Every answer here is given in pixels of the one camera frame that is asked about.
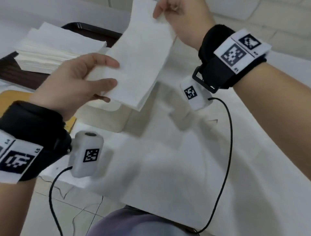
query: black plastic buckle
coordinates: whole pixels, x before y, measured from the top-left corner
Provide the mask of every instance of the black plastic buckle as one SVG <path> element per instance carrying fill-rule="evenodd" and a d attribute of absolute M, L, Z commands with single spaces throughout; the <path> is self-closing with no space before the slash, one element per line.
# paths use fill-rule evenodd
<path fill-rule="evenodd" d="M 204 88 L 206 88 L 208 91 L 210 91 L 211 93 L 216 93 L 220 87 L 218 88 L 214 88 L 210 85 L 208 85 L 207 83 L 205 83 L 203 80 L 201 80 L 199 77 L 197 77 L 197 74 L 200 72 L 200 70 L 203 68 L 203 65 L 198 66 L 193 75 L 192 75 L 192 79 L 194 79 L 196 82 L 198 82 L 200 85 L 202 85 Z"/>

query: table surface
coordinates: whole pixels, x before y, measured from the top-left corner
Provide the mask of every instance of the table surface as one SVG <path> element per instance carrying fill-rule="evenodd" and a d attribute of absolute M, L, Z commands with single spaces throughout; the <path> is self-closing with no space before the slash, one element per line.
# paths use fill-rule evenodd
<path fill-rule="evenodd" d="M 202 228 L 223 182 L 230 132 L 221 104 L 214 102 L 194 113 L 182 98 L 179 83 L 196 65 L 195 59 L 173 53 L 145 107 L 132 113 L 122 133 L 78 121 L 73 136 L 87 130 L 105 139 L 99 169 L 82 179 L 66 172 L 60 180 Z M 217 97 L 231 111 L 234 151 L 209 231 L 215 235 L 308 235 L 309 180 L 270 140 L 233 90 L 219 91 Z M 55 177 L 67 165 L 65 156 L 42 174 Z"/>

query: person's right hand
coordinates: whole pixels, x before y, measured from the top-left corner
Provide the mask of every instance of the person's right hand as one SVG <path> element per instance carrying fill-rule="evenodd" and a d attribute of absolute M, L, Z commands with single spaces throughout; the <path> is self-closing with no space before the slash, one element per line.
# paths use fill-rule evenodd
<path fill-rule="evenodd" d="M 153 12 L 157 19 L 164 12 L 181 41 L 199 50 L 215 21 L 204 0 L 160 0 Z"/>

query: white plastic device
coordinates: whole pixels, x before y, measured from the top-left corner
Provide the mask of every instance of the white plastic device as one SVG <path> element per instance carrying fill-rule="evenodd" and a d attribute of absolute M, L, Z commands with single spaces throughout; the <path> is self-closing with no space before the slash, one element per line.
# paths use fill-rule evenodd
<path fill-rule="evenodd" d="M 69 164 L 75 178 L 92 176 L 98 166 L 104 138 L 96 132 L 80 131 L 72 140 Z"/>
<path fill-rule="evenodd" d="M 192 76 L 186 77 L 180 84 L 180 88 L 192 110 L 198 111 L 212 104 L 208 99 L 212 94 L 192 79 Z"/>

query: white napkin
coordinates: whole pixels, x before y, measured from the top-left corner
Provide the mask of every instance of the white napkin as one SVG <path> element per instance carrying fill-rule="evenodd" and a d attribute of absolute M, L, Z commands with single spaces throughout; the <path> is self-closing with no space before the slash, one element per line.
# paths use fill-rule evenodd
<path fill-rule="evenodd" d="M 176 35 L 164 15 L 152 17 L 156 1 L 134 0 L 128 29 L 106 53 L 119 61 L 120 68 L 95 68 L 87 78 L 115 78 L 118 85 L 105 94 L 140 111 L 165 64 Z"/>
<path fill-rule="evenodd" d="M 98 52 L 106 45 L 45 22 L 15 46 L 19 53 L 15 60 L 22 70 L 51 74 L 65 60 Z"/>

